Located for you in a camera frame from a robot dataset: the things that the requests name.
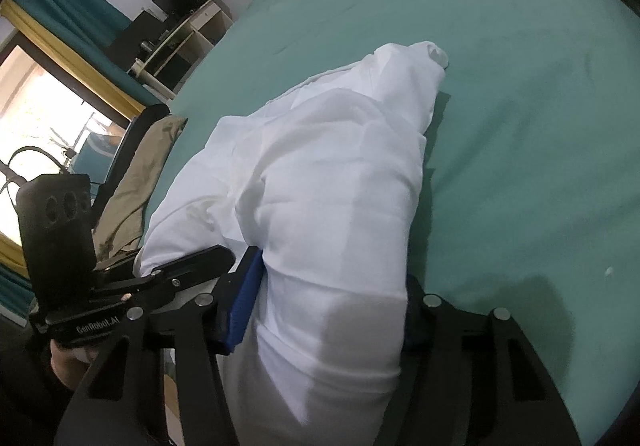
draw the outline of bed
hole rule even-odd
[[[640,18],[618,0],[254,0],[172,102],[146,220],[217,121],[387,42],[450,66],[408,256],[461,309],[507,307],[584,444],[640,378]]]

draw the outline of black cable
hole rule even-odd
[[[6,194],[7,197],[9,198],[9,201],[11,202],[11,206],[14,207],[14,211],[15,214],[18,214],[18,208],[15,206],[14,200],[11,198],[11,194],[9,193],[9,185],[12,183],[13,181],[6,181],[3,185],[2,188],[0,188],[0,195],[2,195],[2,192],[4,192],[4,189],[6,188]]]
[[[0,160],[0,173],[4,174],[7,181],[15,182],[15,184],[17,184],[18,186],[22,186],[24,183],[27,182],[27,180],[23,178],[23,176],[15,173],[9,165],[5,165],[1,160]]]
[[[6,162],[6,168],[9,168],[9,165],[11,165],[12,160],[14,159],[14,157],[16,155],[18,155],[21,152],[26,152],[27,150],[33,150],[33,152],[38,152],[41,153],[42,155],[48,157],[51,161],[53,161],[58,168],[60,169],[61,173],[66,173],[68,174],[69,171],[55,158],[53,157],[49,152],[47,152],[46,150],[42,150],[40,147],[32,147],[30,145],[26,146],[26,147],[20,147],[18,150],[16,150],[14,153],[11,154],[11,157],[9,158],[9,161]],[[16,212],[16,214],[18,213],[18,210],[15,206],[14,200],[11,198],[11,194],[9,193],[9,184],[11,184],[12,182],[15,182],[14,179],[16,177],[20,177],[20,175],[16,174],[14,172],[14,177],[7,179],[6,182],[4,183],[4,185],[2,185],[2,188],[0,188],[0,195],[2,195],[2,192],[4,192],[4,189],[6,188],[6,194],[9,196],[9,201],[11,201],[11,206],[14,207],[14,211]]]
[[[18,150],[16,150],[14,153],[12,153],[11,157],[9,158],[9,161],[7,161],[6,165],[7,166],[11,165],[11,161],[16,155],[18,155],[21,152],[26,152],[27,150],[33,150],[33,152],[39,152],[42,155],[46,155],[51,161],[53,161],[58,166],[58,168],[60,169],[60,172],[69,173],[68,170],[62,165],[62,163],[60,163],[49,152],[47,152],[46,150],[42,150],[40,147],[32,147],[30,145],[28,145],[27,147],[20,147]]]

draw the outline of yellow curtain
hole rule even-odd
[[[125,94],[64,42],[48,32],[13,0],[2,0],[0,14],[38,46],[56,64],[89,88],[127,119],[139,115],[144,106]],[[0,233],[0,263],[29,278],[22,247]]]
[[[22,248],[1,232],[0,263],[24,276],[26,279],[29,278],[29,275],[27,274],[27,267],[24,264]]]

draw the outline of window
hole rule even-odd
[[[69,171],[87,173],[95,195],[128,123],[22,35],[0,51],[0,160],[11,160],[27,181],[60,171],[39,152],[12,159],[21,147],[38,147]],[[0,187],[5,180],[0,173]],[[20,244],[17,189],[11,184],[0,193],[0,232]]]

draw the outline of white pillowcase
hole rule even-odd
[[[151,217],[142,275],[215,244],[238,261],[264,251],[244,341],[219,361],[243,446],[374,441],[398,380],[423,133],[446,65],[432,42],[387,44],[220,119]]]

